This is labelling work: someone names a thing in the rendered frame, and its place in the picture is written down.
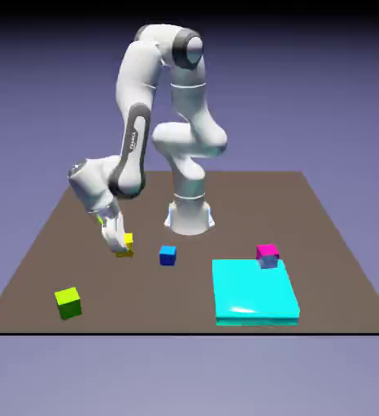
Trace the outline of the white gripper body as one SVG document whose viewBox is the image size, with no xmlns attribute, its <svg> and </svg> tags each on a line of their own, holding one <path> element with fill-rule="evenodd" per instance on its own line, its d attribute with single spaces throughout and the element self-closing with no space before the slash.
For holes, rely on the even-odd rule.
<svg viewBox="0 0 379 416">
<path fill-rule="evenodd" d="M 115 217 L 102 217 L 102 236 L 114 253 L 125 253 L 127 251 L 124 242 L 124 219 L 121 213 Z"/>
</svg>

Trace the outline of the small yellow cube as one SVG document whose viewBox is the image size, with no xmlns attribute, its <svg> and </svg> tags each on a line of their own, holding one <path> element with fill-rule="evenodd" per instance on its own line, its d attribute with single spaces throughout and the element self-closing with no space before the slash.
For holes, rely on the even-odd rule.
<svg viewBox="0 0 379 416">
<path fill-rule="evenodd" d="M 124 243 L 125 250 L 119 251 L 115 254 L 118 258 L 132 257 L 134 255 L 133 234 L 131 232 L 127 232 L 124 234 Z"/>
</svg>

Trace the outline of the small blue cube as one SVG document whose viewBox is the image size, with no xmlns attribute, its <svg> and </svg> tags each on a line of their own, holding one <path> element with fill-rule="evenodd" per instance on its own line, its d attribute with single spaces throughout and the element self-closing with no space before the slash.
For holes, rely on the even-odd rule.
<svg viewBox="0 0 379 416">
<path fill-rule="evenodd" d="M 162 266 L 174 266 L 176 262 L 176 246 L 162 245 L 159 251 L 159 263 Z"/>
</svg>

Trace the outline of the small lime green cube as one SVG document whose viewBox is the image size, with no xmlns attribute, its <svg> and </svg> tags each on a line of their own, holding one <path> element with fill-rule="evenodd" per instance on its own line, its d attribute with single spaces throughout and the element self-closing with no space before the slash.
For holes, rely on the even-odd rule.
<svg viewBox="0 0 379 416">
<path fill-rule="evenodd" d="M 59 290 L 54 293 L 54 297 L 62 320 L 82 314 L 81 298 L 76 287 Z"/>
</svg>

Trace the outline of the small magenta cube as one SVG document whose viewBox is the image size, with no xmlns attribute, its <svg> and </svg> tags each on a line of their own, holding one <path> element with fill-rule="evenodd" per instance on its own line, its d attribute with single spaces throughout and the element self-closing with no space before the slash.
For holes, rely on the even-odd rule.
<svg viewBox="0 0 379 416">
<path fill-rule="evenodd" d="M 280 259 L 278 248 L 274 244 L 256 246 L 256 260 L 262 269 L 277 268 Z"/>
</svg>

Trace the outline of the large cyan box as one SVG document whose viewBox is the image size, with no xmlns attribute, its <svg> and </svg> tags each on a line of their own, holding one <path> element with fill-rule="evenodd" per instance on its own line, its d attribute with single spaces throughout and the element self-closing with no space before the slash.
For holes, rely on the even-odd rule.
<svg viewBox="0 0 379 416">
<path fill-rule="evenodd" d="M 300 308 L 282 260 L 262 268 L 254 259 L 211 262 L 218 326 L 296 326 Z"/>
</svg>

